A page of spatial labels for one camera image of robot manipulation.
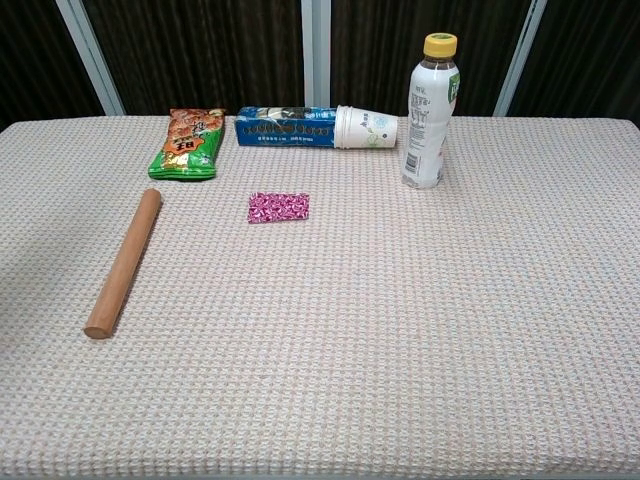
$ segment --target wooden rolling pin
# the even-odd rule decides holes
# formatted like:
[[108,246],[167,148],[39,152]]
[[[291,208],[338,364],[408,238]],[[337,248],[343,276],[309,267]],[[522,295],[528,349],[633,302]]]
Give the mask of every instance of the wooden rolling pin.
[[95,339],[111,336],[161,203],[160,192],[153,188],[142,194],[111,272],[84,327],[87,336]]

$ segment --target small pink package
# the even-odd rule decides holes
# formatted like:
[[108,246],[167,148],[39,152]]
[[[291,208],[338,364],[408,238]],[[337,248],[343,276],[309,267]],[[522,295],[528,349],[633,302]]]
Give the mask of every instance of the small pink package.
[[309,218],[307,193],[254,193],[249,198],[249,223],[306,220]]

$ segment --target curtain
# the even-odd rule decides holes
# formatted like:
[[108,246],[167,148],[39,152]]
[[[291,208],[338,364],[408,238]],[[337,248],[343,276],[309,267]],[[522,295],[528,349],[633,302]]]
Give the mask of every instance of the curtain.
[[104,115],[55,0],[2,0],[0,130]]
[[84,3],[128,114],[304,105],[299,0]]
[[640,125],[640,2],[549,0],[509,115]]
[[530,0],[333,0],[331,103],[407,115],[424,37],[458,36],[457,115],[491,115]]

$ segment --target white bottle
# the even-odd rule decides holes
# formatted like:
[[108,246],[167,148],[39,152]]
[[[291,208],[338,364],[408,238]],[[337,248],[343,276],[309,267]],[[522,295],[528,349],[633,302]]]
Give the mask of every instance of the white bottle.
[[409,136],[402,159],[402,182],[435,187],[442,170],[442,146],[456,106],[460,72],[453,63],[458,39],[432,33],[424,39],[424,60],[411,74]]

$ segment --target bottle cap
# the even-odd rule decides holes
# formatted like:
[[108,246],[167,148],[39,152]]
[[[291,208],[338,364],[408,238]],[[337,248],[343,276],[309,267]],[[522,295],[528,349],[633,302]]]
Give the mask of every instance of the bottle cap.
[[424,39],[424,54],[433,58],[453,57],[458,38],[450,33],[432,33]]

